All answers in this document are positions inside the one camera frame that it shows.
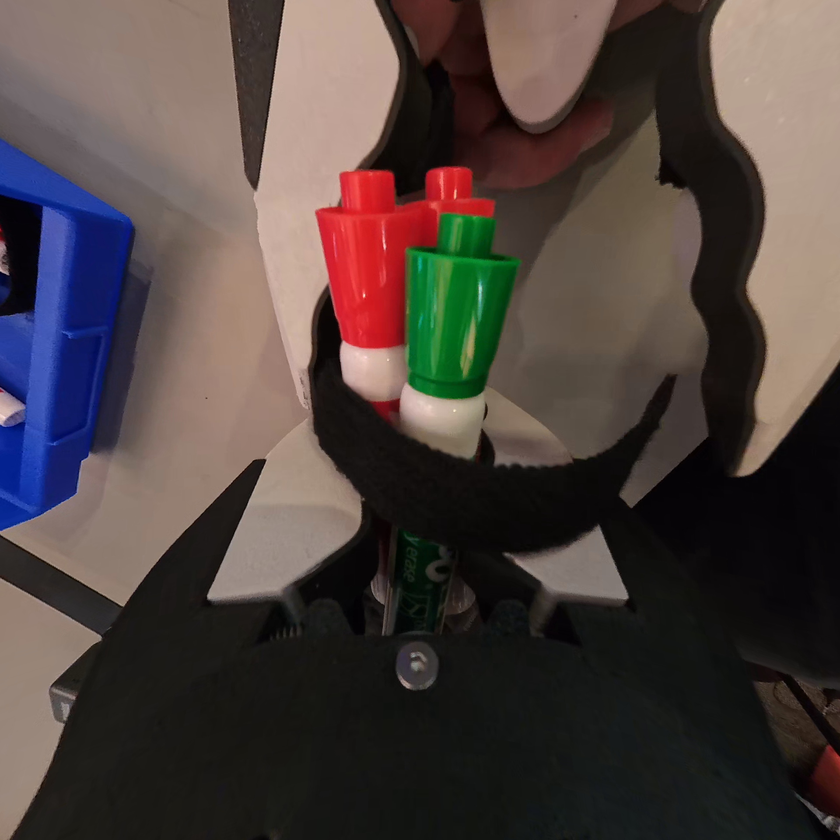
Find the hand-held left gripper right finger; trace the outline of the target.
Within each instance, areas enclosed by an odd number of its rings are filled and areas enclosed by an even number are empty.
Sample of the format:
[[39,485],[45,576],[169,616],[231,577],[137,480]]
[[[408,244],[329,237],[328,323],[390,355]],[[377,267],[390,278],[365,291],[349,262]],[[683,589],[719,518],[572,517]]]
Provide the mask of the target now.
[[[494,450],[496,466],[565,466],[572,456],[546,426],[506,397],[485,391],[483,430]],[[506,553],[529,572],[554,600],[620,606],[627,589],[599,528],[561,549]]]

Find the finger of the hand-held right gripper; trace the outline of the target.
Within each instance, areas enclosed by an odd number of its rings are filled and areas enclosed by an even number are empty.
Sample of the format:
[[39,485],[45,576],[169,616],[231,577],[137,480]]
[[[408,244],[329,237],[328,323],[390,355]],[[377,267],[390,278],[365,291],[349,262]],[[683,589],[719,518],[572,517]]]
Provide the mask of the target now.
[[660,159],[693,196],[709,439],[763,466],[838,366],[838,2],[705,2],[659,74]]
[[399,197],[452,155],[454,94],[424,68],[392,2],[285,2],[255,206],[297,397],[311,409],[313,323],[328,285],[315,212],[339,175],[385,169]]

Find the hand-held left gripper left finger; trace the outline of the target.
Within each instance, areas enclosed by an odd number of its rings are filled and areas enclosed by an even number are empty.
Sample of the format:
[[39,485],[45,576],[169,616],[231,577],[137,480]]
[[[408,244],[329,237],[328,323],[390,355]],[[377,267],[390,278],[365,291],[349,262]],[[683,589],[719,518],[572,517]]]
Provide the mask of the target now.
[[267,601],[321,568],[347,574],[353,600],[377,573],[377,537],[309,418],[268,453],[207,600]]

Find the red cap marker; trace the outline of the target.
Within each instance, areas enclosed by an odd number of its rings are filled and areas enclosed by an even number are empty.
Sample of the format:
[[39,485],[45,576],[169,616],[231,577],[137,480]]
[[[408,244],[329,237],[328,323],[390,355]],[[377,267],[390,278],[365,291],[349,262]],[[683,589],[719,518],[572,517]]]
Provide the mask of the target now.
[[339,206],[316,210],[339,325],[343,383],[391,423],[406,383],[406,250],[420,246],[424,210],[396,204],[394,174],[339,175]]
[[443,214],[494,217],[495,202],[473,195],[473,173],[461,166],[438,167],[425,175],[424,195],[411,195],[402,209],[417,217],[409,246],[434,248]]

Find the green cap marker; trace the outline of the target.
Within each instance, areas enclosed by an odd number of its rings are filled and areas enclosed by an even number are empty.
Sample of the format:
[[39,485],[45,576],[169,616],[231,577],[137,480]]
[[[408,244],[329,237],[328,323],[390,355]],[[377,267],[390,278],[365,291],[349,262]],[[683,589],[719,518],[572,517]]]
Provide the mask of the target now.
[[[442,213],[436,245],[406,251],[407,383],[400,428],[473,461],[519,260],[495,254],[493,217]],[[457,552],[393,531],[384,635],[442,631]]]

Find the person's right hand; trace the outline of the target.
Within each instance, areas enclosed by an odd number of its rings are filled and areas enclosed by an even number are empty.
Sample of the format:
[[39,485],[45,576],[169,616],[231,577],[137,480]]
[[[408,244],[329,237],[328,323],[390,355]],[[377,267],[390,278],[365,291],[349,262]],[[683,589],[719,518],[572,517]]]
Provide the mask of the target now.
[[506,110],[490,68],[478,2],[394,1],[428,66],[438,62],[455,94],[454,164],[483,186],[517,190],[540,186],[604,141],[613,128],[609,101],[582,98],[550,131],[531,134]]

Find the person's dark pants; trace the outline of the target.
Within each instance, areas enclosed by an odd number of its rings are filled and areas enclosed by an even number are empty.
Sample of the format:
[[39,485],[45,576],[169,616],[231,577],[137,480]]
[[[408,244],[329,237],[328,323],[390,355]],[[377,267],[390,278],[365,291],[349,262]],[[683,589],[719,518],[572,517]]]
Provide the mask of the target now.
[[756,472],[727,477],[706,441],[635,512],[744,659],[838,688],[838,370]]

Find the large blue plastic bin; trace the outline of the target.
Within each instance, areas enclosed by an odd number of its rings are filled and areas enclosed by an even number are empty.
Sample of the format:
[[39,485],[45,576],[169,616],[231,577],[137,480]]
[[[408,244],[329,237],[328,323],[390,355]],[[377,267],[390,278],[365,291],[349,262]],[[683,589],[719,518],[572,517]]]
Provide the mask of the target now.
[[91,452],[134,229],[130,218],[1,142],[1,526],[77,493]]

